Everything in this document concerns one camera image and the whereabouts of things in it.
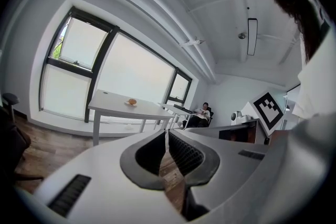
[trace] small plate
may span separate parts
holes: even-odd
[[[133,107],[136,107],[137,104],[130,104],[129,102],[124,102],[126,105],[129,105],[129,106],[133,106]]]

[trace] wooden floor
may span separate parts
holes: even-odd
[[[17,166],[18,173],[48,177],[72,158],[92,147],[92,138],[89,137],[48,130],[18,116],[16,124],[32,140],[31,146],[24,152],[25,161],[21,161]],[[115,138],[101,138],[99,142],[106,143],[113,140]],[[161,162],[160,176],[164,180],[167,198],[176,210],[181,212],[185,192],[184,178],[168,151]],[[16,185],[33,193],[40,182],[40,180],[17,181]]]

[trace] black and white square marker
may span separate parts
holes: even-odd
[[[268,92],[254,101],[253,105],[258,110],[269,131],[276,127],[283,117],[283,112]]]

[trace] person sitting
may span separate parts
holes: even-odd
[[[208,126],[208,120],[210,119],[210,111],[208,110],[209,104],[205,102],[203,104],[202,109],[196,109],[196,115],[190,118],[187,128],[190,127],[207,127]],[[185,124],[187,121],[179,121],[177,124],[179,127],[183,124],[183,128],[185,128]]]

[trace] white table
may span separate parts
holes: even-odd
[[[130,97],[97,90],[93,95],[88,108],[95,110],[95,117],[93,122],[93,145],[99,144],[99,126],[101,116],[113,116],[127,119],[142,120],[140,126],[140,133],[143,132],[146,120],[162,120],[162,128],[165,129],[168,121],[173,118],[172,114],[162,109],[153,102],[137,99],[136,106],[125,104]]]
[[[164,108],[167,108],[167,109],[173,111],[174,119],[173,119],[172,123],[170,124],[169,129],[171,129],[174,126],[174,124],[176,122],[176,119],[177,119],[177,116],[183,116],[183,115],[188,116],[188,119],[186,118],[187,123],[185,124],[185,126],[187,127],[191,115],[194,115],[194,114],[190,114],[189,112],[186,112],[186,111],[183,111],[181,109],[178,109],[177,107],[175,107],[175,106],[173,106],[171,104],[159,103],[159,105],[161,105]]]

